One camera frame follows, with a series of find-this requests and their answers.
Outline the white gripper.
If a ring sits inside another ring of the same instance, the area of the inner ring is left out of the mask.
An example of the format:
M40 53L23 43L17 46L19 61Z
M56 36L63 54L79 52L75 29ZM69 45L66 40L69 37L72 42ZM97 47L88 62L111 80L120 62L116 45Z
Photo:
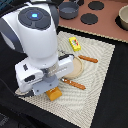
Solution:
M71 73L74 69L73 54L65 54L43 64L33 66L29 58L15 65L16 79L21 97L40 95L58 86L59 78Z

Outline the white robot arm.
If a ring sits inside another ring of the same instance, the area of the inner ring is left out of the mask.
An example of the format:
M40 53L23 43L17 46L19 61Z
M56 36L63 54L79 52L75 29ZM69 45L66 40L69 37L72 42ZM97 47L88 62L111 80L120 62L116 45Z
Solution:
M73 71L73 54L59 59L56 28L59 14L51 0L30 0L0 18L0 33L13 50L27 57L15 65L21 97L40 95L58 86Z

